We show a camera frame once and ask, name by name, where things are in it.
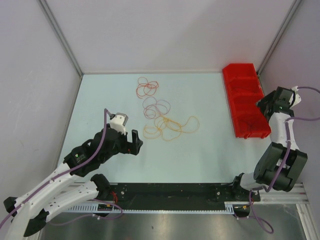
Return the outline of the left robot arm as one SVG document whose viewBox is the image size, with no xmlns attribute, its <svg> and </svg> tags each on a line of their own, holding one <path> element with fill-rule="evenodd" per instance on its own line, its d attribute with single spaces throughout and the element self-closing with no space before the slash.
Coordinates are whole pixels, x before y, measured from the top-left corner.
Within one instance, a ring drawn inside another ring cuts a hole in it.
<svg viewBox="0 0 320 240">
<path fill-rule="evenodd" d="M 62 190 L 117 154 L 137 155 L 143 145 L 137 130 L 131 131 L 132 141 L 109 124 L 75 147 L 64 161 L 38 186 L 20 197 L 7 197 L 3 204 L 13 227 L 6 235 L 8 240 L 22 240 L 44 228 L 52 218 L 82 201 L 105 200 L 111 188 L 102 174 L 95 174 L 76 190 L 62 193 Z"/>
</svg>

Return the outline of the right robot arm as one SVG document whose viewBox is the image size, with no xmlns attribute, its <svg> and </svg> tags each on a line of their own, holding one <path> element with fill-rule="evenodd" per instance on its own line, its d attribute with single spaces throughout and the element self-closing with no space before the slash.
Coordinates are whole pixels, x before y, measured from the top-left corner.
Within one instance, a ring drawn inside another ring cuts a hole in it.
<svg viewBox="0 0 320 240">
<path fill-rule="evenodd" d="M 296 184 L 308 159 L 300 151 L 293 131 L 292 107 L 300 101 L 296 90 L 279 86 L 257 103 L 271 129 L 271 143 L 253 172 L 235 177 L 230 188 L 235 200 L 244 201 L 250 191 L 289 192 Z"/>
</svg>

